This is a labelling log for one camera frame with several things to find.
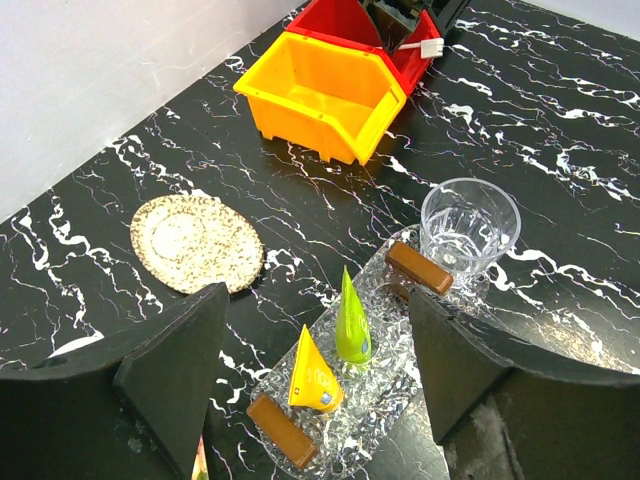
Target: yellow bin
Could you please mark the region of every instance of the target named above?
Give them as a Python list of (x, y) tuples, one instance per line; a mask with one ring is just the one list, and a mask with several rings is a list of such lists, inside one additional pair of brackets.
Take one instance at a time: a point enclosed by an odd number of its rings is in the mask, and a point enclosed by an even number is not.
[(407, 101), (378, 55), (286, 32), (233, 88), (265, 138), (361, 165)]

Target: table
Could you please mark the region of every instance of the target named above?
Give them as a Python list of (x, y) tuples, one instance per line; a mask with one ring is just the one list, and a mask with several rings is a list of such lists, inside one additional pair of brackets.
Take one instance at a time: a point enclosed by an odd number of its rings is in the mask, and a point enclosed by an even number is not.
[[(640, 48), (517, 1), (474, 0), (365, 168), (263, 140), (233, 83), (293, 14), (0, 226), (0, 368), (28, 368), (181, 295), (145, 271), (129, 222), (146, 201), (205, 192), (266, 250), (236, 294), (220, 354), (213, 477), (283, 478), (245, 415), (248, 395), (439, 182), (514, 195), (520, 241), (492, 268), (491, 311), (551, 350), (640, 373)], [(412, 406), (357, 478), (444, 479)]]

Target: glass rim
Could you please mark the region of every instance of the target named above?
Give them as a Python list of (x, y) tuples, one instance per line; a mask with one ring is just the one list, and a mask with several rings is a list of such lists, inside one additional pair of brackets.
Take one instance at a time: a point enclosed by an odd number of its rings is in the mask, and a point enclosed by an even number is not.
[(439, 183), (437, 187), (431, 189), (431, 191), (427, 194), (426, 197), (424, 197), (424, 200), (422, 201), (422, 207), (420, 208), (420, 226), (424, 230), (425, 234), (429, 237), (429, 239), (430, 240), (434, 240), (433, 236), (426, 229), (426, 225), (425, 225), (426, 220), (424, 218), (425, 217), (424, 212), (425, 212), (425, 207), (427, 205), (427, 202), (436, 194), (436, 192), (441, 191), (447, 185), (450, 185), (452, 183), (460, 183), (460, 182), (481, 183), (481, 184), (486, 185), (487, 187), (491, 188), (492, 190), (496, 191), (501, 196), (503, 196), (505, 198), (505, 200), (507, 201), (507, 203), (509, 204), (509, 206), (511, 207), (511, 210), (516, 215), (516, 231), (515, 231), (514, 235), (512, 235), (512, 237), (509, 239), (509, 242), (504, 247), (502, 247), (499, 251), (494, 253), (493, 255), (487, 255), (487, 256), (484, 256), (484, 257), (472, 257), (470, 255), (463, 255), (461, 253), (455, 252), (455, 251), (451, 250), (448, 247), (441, 247), (441, 248), (446, 253), (448, 253), (449, 255), (452, 255), (452, 256), (454, 256), (456, 258), (459, 258), (459, 259), (475, 260), (475, 261), (484, 259), (484, 260), (490, 260), (490, 263), (491, 263), (496, 258), (504, 255), (507, 251), (509, 251), (509, 249), (511, 247), (513, 247), (515, 245), (515, 243), (518, 241), (518, 238), (520, 238), (520, 229), (522, 227), (522, 220), (520, 219), (520, 211), (518, 210), (518, 207), (517, 207), (516, 203), (511, 198), (511, 195), (509, 195), (507, 192), (505, 192), (503, 189), (501, 189), (497, 185), (494, 185), (491, 182), (487, 182), (486, 180), (481, 180), (479, 178), (473, 178), (473, 177), (451, 178), (449, 180), (445, 180), (444, 182)]

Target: red bin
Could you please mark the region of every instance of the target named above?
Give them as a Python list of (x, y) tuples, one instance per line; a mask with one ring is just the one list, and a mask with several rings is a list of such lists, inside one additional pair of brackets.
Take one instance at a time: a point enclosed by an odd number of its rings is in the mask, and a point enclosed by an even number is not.
[[(440, 38), (440, 33), (426, 11), (416, 31), (405, 43)], [(391, 58), (380, 47), (380, 38), (358, 0), (313, 0), (287, 27), (287, 31), (315, 38), (341, 47), (375, 53), (382, 57), (407, 96), (431, 64), (420, 58), (420, 49), (398, 50)]]

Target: yellow object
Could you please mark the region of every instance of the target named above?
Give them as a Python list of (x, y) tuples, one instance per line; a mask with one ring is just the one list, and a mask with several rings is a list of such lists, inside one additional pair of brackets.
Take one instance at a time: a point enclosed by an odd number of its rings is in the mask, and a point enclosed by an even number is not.
[(342, 387), (304, 325), (291, 374), (289, 405), (331, 413), (340, 406), (343, 398)]
[(347, 164), (369, 161), (407, 101), (378, 55), (287, 32), (233, 88), (265, 138)]

